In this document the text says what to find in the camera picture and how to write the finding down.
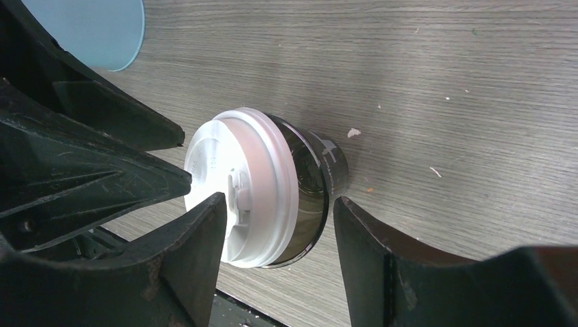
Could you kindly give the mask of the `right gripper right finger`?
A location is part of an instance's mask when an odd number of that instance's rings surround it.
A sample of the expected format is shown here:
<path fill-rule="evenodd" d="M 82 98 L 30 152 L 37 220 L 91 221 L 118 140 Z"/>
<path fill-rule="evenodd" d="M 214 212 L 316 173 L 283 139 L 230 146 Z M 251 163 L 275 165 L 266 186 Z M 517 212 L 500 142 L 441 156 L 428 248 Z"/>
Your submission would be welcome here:
<path fill-rule="evenodd" d="M 427 245 L 347 197 L 333 208 L 353 326 L 576 326 L 577 248 L 476 261 Z"/>

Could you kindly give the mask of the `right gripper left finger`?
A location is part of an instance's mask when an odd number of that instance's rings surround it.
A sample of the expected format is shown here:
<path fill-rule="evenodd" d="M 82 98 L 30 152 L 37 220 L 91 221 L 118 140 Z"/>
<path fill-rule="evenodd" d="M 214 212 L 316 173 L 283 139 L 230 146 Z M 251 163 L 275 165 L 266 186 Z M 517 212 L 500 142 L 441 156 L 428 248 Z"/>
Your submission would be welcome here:
<path fill-rule="evenodd" d="M 2 326 L 208 326 L 226 231 L 214 193 L 92 260 L 1 252 Z"/>

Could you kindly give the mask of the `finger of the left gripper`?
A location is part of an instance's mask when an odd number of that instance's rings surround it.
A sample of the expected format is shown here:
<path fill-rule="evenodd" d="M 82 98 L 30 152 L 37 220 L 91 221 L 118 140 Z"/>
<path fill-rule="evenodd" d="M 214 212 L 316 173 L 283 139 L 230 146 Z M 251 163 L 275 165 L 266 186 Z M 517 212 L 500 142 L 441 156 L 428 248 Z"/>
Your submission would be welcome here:
<path fill-rule="evenodd" d="M 183 129 L 80 62 L 23 1 L 1 2 L 1 84 L 140 151 L 179 147 Z"/>
<path fill-rule="evenodd" d="M 178 198 L 191 176 L 1 83 L 1 235 L 17 251 L 61 243 Z"/>

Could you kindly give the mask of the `white sip lid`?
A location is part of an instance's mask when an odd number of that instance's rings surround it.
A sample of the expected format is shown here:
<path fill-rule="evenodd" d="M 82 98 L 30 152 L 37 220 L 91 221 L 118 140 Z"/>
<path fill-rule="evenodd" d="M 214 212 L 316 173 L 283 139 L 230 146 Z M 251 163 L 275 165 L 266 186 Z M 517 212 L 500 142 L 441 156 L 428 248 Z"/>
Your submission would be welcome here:
<path fill-rule="evenodd" d="M 226 197 L 221 261 L 239 268 L 272 265 L 288 248 L 298 216 L 299 188 L 281 130 L 252 108 L 228 110 L 192 136 L 184 163 L 192 176 L 185 207 Z"/>

